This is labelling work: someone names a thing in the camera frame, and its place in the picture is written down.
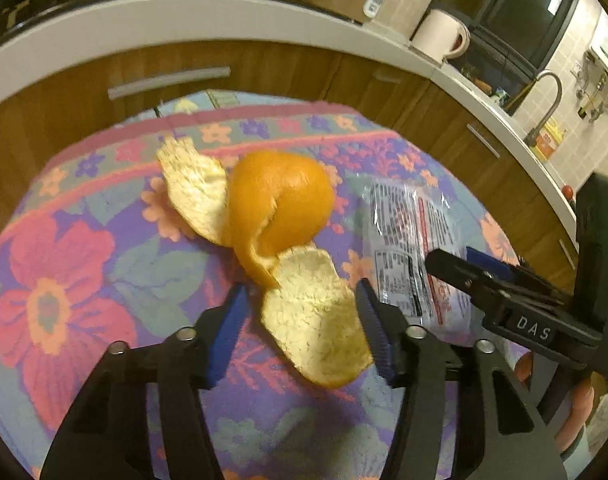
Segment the clear printed plastic wrapper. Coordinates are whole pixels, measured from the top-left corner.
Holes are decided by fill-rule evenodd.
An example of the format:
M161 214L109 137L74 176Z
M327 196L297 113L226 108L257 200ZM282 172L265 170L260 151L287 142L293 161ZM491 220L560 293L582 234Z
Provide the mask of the clear printed plastic wrapper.
M467 337L473 320L469 297L425 266L434 249L464 256L464 239L446 197L410 182L371 177L362 201L363 246L374 265L379 299L438 336Z

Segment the orange peel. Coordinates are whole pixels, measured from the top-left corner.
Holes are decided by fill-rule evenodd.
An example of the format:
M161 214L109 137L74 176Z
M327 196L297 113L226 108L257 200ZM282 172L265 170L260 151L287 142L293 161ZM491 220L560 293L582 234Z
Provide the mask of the orange peel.
M231 169L184 136L157 152L171 206L205 240L233 250L264 292L261 324L295 370L336 389L372 362L356 299L313 244L330 220L333 184L315 160L256 151Z

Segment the red tomato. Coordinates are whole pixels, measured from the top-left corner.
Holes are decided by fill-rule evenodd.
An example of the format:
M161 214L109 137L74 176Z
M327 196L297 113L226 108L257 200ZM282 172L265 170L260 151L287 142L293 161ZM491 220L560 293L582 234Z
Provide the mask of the red tomato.
M573 188L571 188L569 185L564 185L562 188L562 194L567 200L572 200L574 195Z

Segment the yellow detergent bottle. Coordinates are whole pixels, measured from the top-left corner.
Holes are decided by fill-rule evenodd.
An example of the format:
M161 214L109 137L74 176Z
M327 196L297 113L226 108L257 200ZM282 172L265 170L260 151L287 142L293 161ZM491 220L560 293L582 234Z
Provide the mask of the yellow detergent bottle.
M532 151L541 162L548 162L555 151L560 148L564 139L564 132L559 128L545 126L539 131Z

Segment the floral purple tablecloth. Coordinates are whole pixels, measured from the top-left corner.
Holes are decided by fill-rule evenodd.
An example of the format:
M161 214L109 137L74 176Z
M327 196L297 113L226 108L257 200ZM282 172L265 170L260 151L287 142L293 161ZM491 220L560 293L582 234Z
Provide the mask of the floral purple tablecloth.
M232 252L197 236L168 203L156 159L168 136L189 136L226 167L258 150L317 159L335 201L316 243L347 282L372 269L359 209L366 174L444 198L464 244L517 259L446 168L346 106L247 98L191 114L166 105L95 133L49 162L0 236L0 437L29 478L111 342L156 344L243 278ZM374 370L344 388L314 386L252 320L202 402L229 479L374 479L400 398Z

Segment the white electric kettle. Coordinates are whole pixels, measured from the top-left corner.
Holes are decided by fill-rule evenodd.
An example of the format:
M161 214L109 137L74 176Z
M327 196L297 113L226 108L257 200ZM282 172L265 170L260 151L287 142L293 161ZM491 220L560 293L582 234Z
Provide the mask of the white electric kettle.
M432 9L413 35L410 45L436 63L459 58L470 46L470 32L458 18Z

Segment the dark window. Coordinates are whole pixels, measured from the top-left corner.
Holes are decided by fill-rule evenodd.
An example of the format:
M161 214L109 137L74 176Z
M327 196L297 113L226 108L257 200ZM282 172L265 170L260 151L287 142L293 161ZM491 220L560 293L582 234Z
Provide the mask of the dark window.
M545 69L578 0L432 0L471 35L468 50L449 63L490 88L518 94Z

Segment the wooden base cabinets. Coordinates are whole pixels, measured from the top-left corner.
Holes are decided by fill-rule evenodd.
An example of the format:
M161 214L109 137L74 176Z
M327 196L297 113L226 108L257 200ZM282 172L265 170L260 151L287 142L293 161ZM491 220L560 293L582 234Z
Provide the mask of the wooden base cabinets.
M449 66L338 50L216 40L138 48L35 82L0 74L0 233L30 181L63 148L197 90L345 104L432 155L480 200L513 248L562 289L575 282L575 217L521 130Z

